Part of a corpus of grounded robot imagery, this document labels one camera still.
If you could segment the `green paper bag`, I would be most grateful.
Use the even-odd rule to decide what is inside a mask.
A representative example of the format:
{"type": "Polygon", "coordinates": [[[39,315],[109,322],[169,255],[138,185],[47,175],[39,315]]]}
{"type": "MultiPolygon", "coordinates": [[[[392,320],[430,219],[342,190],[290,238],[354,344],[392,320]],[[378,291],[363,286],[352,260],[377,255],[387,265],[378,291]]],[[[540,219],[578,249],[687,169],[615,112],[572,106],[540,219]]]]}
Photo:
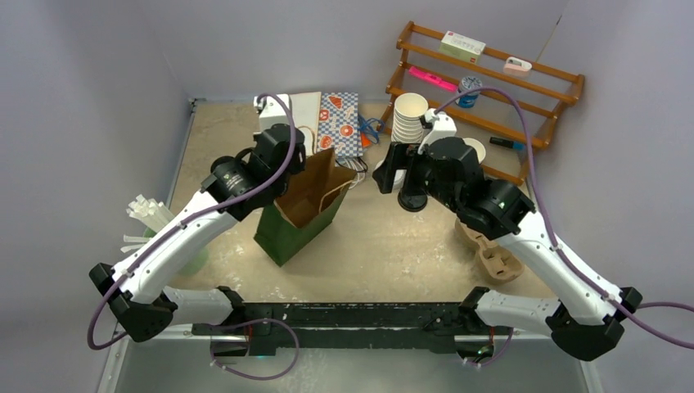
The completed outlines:
{"type": "Polygon", "coordinates": [[[357,172],[336,163],[333,147],[313,153],[285,195],[263,208],[255,242],[282,267],[336,217],[357,172]]]}

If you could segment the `brown pulp cup carrier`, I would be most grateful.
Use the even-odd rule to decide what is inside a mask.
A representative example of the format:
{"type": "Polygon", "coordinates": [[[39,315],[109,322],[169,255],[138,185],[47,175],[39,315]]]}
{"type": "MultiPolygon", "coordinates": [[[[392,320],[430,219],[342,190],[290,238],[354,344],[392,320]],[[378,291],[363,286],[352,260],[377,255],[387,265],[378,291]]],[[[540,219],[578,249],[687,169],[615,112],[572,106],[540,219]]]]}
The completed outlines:
{"type": "Polygon", "coordinates": [[[454,228],[462,244],[473,251],[474,261],[487,282],[503,285],[519,278],[525,271],[525,266],[496,241],[490,241],[460,220],[455,222],[454,228]]]}

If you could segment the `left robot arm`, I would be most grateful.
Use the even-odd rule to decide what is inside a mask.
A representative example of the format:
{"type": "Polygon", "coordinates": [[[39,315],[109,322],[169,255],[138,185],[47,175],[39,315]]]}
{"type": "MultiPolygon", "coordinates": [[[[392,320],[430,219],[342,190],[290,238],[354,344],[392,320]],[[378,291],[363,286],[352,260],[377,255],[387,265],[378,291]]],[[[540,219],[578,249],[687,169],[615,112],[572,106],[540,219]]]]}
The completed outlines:
{"type": "Polygon", "coordinates": [[[221,156],[186,206],[147,243],[118,264],[97,264],[89,277],[118,323],[135,342],[189,323],[241,330],[241,299],[227,287],[181,290],[171,280],[216,237],[286,193],[306,167],[304,135],[275,124],[253,136],[255,145],[221,156]]]}

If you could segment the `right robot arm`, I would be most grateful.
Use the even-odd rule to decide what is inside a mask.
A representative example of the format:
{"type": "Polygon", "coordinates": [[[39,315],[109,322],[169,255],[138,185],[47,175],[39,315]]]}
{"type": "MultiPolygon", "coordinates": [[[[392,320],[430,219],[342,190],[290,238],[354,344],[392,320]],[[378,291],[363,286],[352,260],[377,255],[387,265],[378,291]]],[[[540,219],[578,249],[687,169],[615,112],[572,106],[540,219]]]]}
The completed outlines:
{"type": "Polygon", "coordinates": [[[466,331],[504,326],[533,332],[583,361],[616,347],[641,293],[600,278],[581,260],[567,264],[571,249],[551,238],[534,203],[514,183],[486,178],[472,147],[458,137],[425,146],[390,144],[373,173],[382,193],[392,191],[400,170],[405,173],[398,193],[403,209],[418,212],[430,199],[437,200],[462,224],[508,250],[553,292],[553,298],[540,299],[477,287],[459,312],[466,331]]]}

